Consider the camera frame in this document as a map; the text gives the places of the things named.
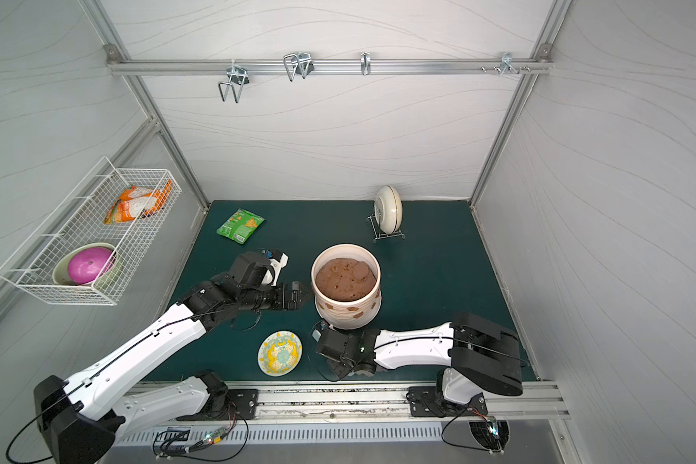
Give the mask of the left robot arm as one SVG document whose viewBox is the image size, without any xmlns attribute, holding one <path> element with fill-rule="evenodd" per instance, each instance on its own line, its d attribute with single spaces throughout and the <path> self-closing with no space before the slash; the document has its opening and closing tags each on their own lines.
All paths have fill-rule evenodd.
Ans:
<svg viewBox="0 0 696 464">
<path fill-rule="evenodd" d="M 252 311 L 298 310 L 309 290 L 281 283 L 288 257 L 249 251 L 229 271 L 191 288 L 162 316 L 104 359 L 34 390 L 39 432 L 56 463 L 96 463 L 123 437 L 173 419 L 220 421 L 235 414 L 229 390 L 211 371 L 171 387 L 129 391 L 173 354 L 222 323 Z"/>
</svg>

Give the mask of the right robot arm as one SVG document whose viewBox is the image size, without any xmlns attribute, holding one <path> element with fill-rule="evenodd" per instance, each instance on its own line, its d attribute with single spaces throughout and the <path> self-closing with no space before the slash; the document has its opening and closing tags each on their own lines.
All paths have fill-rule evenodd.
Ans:
<svg viewBox="0 0 696 464">
<path fill-rule="evenodd" d="M 340 332 L 321 321 L 312 329 L 316 353 L 340 379 L 404 367 L 441 367 L 438 389 L 447 403 L 464 404 L 482 392 L 523 394 L 521 345 L 516 332 L 472 313 L 439 326 L 407 331 Z"/>
</svg>

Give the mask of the white ceramic pot with mud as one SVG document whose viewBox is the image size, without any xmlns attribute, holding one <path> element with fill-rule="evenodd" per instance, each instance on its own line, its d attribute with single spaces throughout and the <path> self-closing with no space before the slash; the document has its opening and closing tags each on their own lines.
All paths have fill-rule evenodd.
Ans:
<svg viewBox="0 0 696 464">
<path fill-rule="evenodd" d="M 313 262 L 310 276 L 316 310 L 334 328 L 363 328 L 381 309 L 381 268 L 363 247 L 340 244 L 325 249 Z"/>
</svg>

